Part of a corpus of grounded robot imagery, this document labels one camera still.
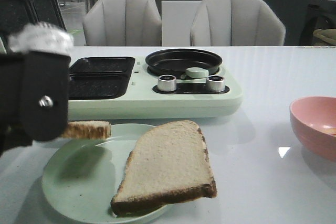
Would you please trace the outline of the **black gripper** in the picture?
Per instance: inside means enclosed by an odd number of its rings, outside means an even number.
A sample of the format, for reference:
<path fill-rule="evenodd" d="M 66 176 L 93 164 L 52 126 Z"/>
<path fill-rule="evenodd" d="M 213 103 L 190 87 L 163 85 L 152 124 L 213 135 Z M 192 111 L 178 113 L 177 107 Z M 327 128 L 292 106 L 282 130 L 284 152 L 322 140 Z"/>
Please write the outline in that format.
<path fill-rule="evenodd" d="M 9 36 L 1 54 L 1 152 L 60 136 L 68 121 L 73 37 L 46 22 Z"/>

